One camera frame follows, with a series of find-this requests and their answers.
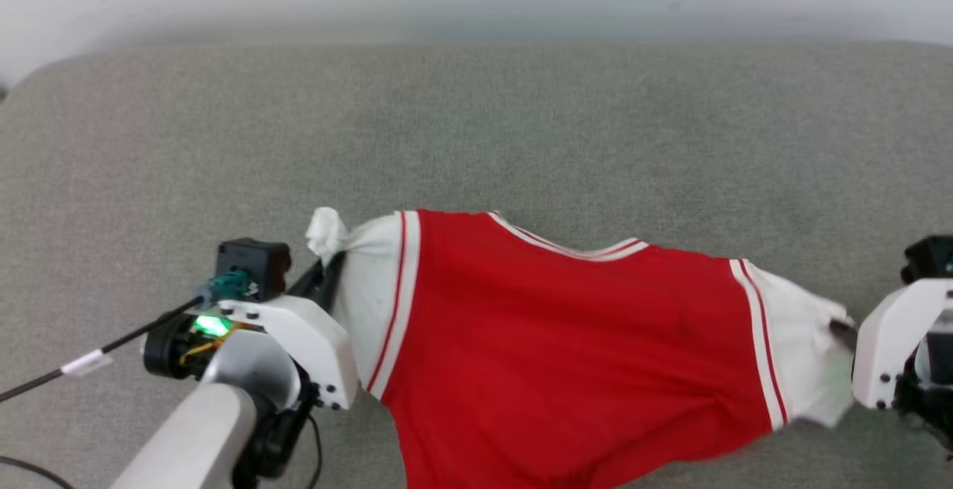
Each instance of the white sleeve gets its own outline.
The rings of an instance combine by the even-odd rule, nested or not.
[[[331,316],[347,330],[361,384],[381,397],[401,349],[414,297],[420,246],[414,211],[395,212],[350,234],[331,208],[314,211],[307,247],[327,263],[347,252]]]
[[[765,303],[771,356],[789,418],[834,427],[854,402],[854,353],[830,332],[832,319],[853,323],[844,306],[750,266]]]

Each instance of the red stripe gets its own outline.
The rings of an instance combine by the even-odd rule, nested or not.
[[[548,245],[549,247],[552,247],[553,249],[558,249],[559,251],[562,251],[562,252],[568,252],[568,254],[574,255],[576,256],[576,258],[598,258],[599,256],[612,255],[613,252],[624,251],[624,249],[629,249],[633,245],[636,245],[637,243],[641,242],[641,240],[635,240],[619,248],[610,247],[609,249],[606,249],[606,251],[595,252],[595,254],[592,254],[592,252],[575,252],[575,251],[572,251],[572,249],[566,249],[559,245],[555,245],[555,243],[553,242],[545,241],[544,239],[533,234],[533,232],[527,231],[524,228],[517,227],[516,225],[511,225],[511,227],[515,228],[515,230],[522,232],[522,234],[526,234],[527,237],[533,238],[535,241],[538,241],[541,244]]]
[[[391,309],[391,322],[387,325],[387,336],[384,337],[384,346],[380,350],[380,357],[377,360],[377,366],[374,367],[374,373],[371,374],[371,381],[367,384],[367,390],[374,387],[377,380],[377,374],[380,371],[380,365],[384,363],[384,354],[387,353],[387,345],[391,343],[391,333],[394,332],[394,321],[398,317],[398,302],[401,301],[401,278],[404,273],[404,241],[407,239],[407,219],[404,212],[401,212],[401,247],[398,250],[398,286],[394,291],[394,308]]]
[[[771,358],[771,342],[768,340],[768,319],[767,313],[765,312],[765,300],[762,299],[762,291],[758,290],[755,279],[751,278],[751,273],[748,272],[748,268],[745,268],[745,261],[738,261],[738,263],[742,265],[742,272],[745,274],[748,282],[751,283],[751,286],[755,287],[755,293],[758,295],[758,306],[762,311],[762,329],[763,333],[765,333],[765,350],[768,354],[768,370],[771,371],[771,384],[774,385],[775,388],[777,405],[780,407],[780,417],[784,421],[784,424],[787,424],[787,410],[784,409],[784,400],[780,397],[780,387],[777,386],[777,377],[775,376],[774,363]]]

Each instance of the white stripe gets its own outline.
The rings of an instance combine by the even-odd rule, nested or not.
[[[731,261],[731,272],[735,275],[738,284],[745,289],[745,295],[748,296],[748,306],[751,309],[751,336],[753,345],[755,345],[755,360],[758,361],[758,377],[762,381],[762,391],[765,394],[771,427],[777,429],[784,425],[784,417],[782,411],[780,411],[780,405],[777,403],[779,398],[775,394],[774,383],[771,379],[771,367],[768,364],[769,354],[767,344],[765,344],[765,327],[762,323],[762,308],[758,303],[758,292],[749,282],[748,277],[745,276],[741,261]]]
[[[383,354],[380,363],[380,369],[377,371],[377,378],[374,380],[374,386],[370,393],[378,400],[384,396],[387,390],[387,383],[391,380],[391,373],[398,362],[398,355],[401,353],[401,344],[404,341],[404,334],[407,333],[407,325],[411,319],[411,306],[414,304],[414,288],[416,285],[416,273],[420,259],[420,217],[416,211],[405,211],[404,221],[404,254],[401,258],[401,299],[396,305],[396,316],[394,316],[394,327],[391,329],[391,337],[387,342],[387,351]]]
[[[543,237],[538,237],[536,234],[533,234],[533,237],[527,234],[529,231],[522,231],[520,228],[514,227],[508,221],[503,219],[497,212],[489,212],[490,218],[493,221],[496,221],[498,225],[503,228],[506,228],[510,234],[513,234],[515,237],[520,238],[521,240],[527,242],[530,245],[541,249],[547,249],[547,251],[557,252],[559,255],[569,256],[569,258],[578,258],[581,261],[592,261],[592,262],[608,262],[608,261],[618,261],[620,258],[626,258],[626,256],[636,254],[636,252],[641,251],[641,249],[647,248],[649,245],[646,242],[638,241],[636,238],[628,238],[623,241],[616,243],[605,249],[600,249],[600,251],[574,251],[574,249],[568,249],[562,245],[555,244]],[[633,242],[639,242],[631,247],[625,247]]]

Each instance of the black cable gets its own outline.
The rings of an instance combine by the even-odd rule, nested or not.
[[[21,468],[23,470],[28,470],[34,474],[41,475],[43,478],[50,480],[50,482],[55,483],[62,487],[62,489],[76,489],[74,486],[70,485],[67,480],[60,478],[60,476],[55,475],[54,473],[48,471],[43,467],[34,465],[34,463],[27,463],[26,461],[21,461],[21,459],[8,458],[7,456],[0,456],[0,463],[4,463],[10,466]]]
[[[199,303],[201,303],[204,300],[205,300],[204,297],[202,297],[201,295],[194,296],[191,299],[191,301],[189,301],[188,303],[180,307],[176,307],[172,310],[169,310],[169,312],[164,313],[164,315],[157,317],[157,319],[154,319],[152,322],[147,323],[146,325],[143,325],[139,329],[134,330],[132,333],[126,334],[126,336],[122,336],[120,337],[120,339],[117,339],[115,341],[110,342],[109,344],[106,344],[105,346],[102,347],[103,353],[108,354],[109,352],[112,352],[112,350],[115,350],[119,346],[122,346],[123,344],[128,343],[130,340],[135,339],[137,336],[140,336],[141,334],[144,334],[144,333],[149,333],[150,330],[156,329],[156,327],[166,322],[169,322],[169,320],[173,319],[176,316],[181,315],[181,313],[186,312],[186,310],[197,306]]]
[[[317,431],[317,421],[314,415],[307,414],[307,421],[310,421],[310,427],[314,428],[314,442],[317,444],[317,466],[314,468],[314,475],[310,477],[310,483],[307,489],[317,487],[317,479],[321,478],[321,467],[324,466],[324,454],[321,452],[321,432]]]
[[[155,327],[158,327],[166,322],[169,322],[169,320],[173,319],[176,316],[181,315],[181,313],[186,312],[186,310],[193,308],[195,305],[198,305],[203,300],[204,299],[202,296],[197,295],[193,299],[191,299],[191,301],[189,301],[188,303],[180,307],[176,307],[172,310],[169,310],[169,312],[164,313],[164,315],[157,317],[157,319],[154,319],[152,322],[149,322],[146,325],[139,327],[138,329],[134,330],[132,333],[126,334],[126,336],[122,336],[120,337],[120,339],[117,339],[115,341],[110,342],[109,344],[106,344],[100,349],[100,351],[103,354],[108,354],[109,352],[112,352],[112,350],[115,350],[119,346],[122,346],[123,344],[128,343],[130,340],[135,339],[137,336],[140,336],[140,334],[149,333],[150,330],[154,329]],[[18,397],[18,395],[25,393],[25,391],[31,391],[40,385],[43,385],[45,383],[50,383],[50,381],[55,380],[55,378],[62,376],[62,374],[63,374],[62,368],[58,368],[57,370],[51,371],[51,373],[45,374],[45,376],[35,378],[35,380],[28,381],[27,383],[21,384],[18,387],[13,387],[9,391],[5,391],[3,394],[0,394],[0,403],[3,403],[9,400],[12,397]]]

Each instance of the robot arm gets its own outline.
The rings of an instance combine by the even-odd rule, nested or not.
[[[222,243],[217,273],[245,272],[252,289],[218,302],[227,320],[206,305],[203,316],[180,316],[146,336],[150,373],[192,376],[200,386],[113,488],[256,487],[283,474],[312,408],[350,408],[358,387],[351,340],[319,306],[330,309],[343,259],[318,262],[284,292],[286,245]],[[216,327],[204,326],[208,319]]]
[[[894,409],[953,452],[953,237],[906,249],[908,285],[861,324],[852,387],[869,409]]]

